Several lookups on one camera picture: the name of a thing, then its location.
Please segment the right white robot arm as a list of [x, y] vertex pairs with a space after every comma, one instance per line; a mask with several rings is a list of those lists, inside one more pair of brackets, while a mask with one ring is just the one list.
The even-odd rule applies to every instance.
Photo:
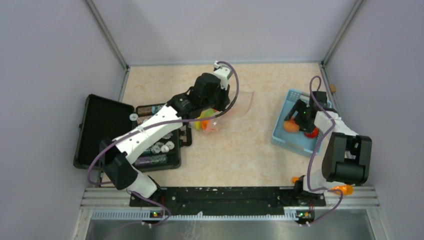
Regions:
[[296, 187], [293, 200], [299, 206], [307, 206], [314, 194], [326, 190], [340, 190], [346, 194], [353, 185], [362, 185], [369, 178], [372, 139], [350, 129], [339, 113], [328, 105], [323, 91], [313, 91], [308, 101], [298, 99], [284, 117], [286, 126], [311, 136], [316, 133], [316, 143], [310, 155], [313, 162], [324, 139], [328, 140], [320, 170], [294, 177]]

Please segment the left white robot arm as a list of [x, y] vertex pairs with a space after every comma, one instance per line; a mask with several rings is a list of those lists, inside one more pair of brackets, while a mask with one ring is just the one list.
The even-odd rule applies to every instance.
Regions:
[[236, 73], [227, 68], [203, 73], [194, 86], [187, 92], [173, 96], [146, 122], [113, 140], [104, 139], [95, 160], [115, 188], [137, 193], [147, 206], [156, 206], [161, 198], [157, 184], [133, 164], [166, 134], [185, 123], [200, 121], [204, 110], [214, 109], [224, 114], [233, 104], [229, 99], [229, 79], [232, 76], [236, 76]]

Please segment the green apple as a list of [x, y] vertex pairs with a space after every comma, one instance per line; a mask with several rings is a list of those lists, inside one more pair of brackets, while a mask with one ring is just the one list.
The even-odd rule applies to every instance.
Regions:
[[205, 109], [201, 112], [201, 115], [199, 116], [200, 119], [205, 119], [212, 117], [216, 113], [216, 110], [213, 108]]

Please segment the peach fruit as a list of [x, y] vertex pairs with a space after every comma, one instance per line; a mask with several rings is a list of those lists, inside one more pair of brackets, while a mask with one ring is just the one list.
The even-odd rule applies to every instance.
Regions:
[[300, 131], [300, 126], [293, 119], [285, 120], [282, 126], [287, 133], [298, 133]]

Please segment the yellow banana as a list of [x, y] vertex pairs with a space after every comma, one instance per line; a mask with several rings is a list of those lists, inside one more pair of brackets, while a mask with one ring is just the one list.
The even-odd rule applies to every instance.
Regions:
[[193, 124], [194, 124], [194, 129], [196, 131], [202, 131], [203, 130], [202, 121], [195, 121]]

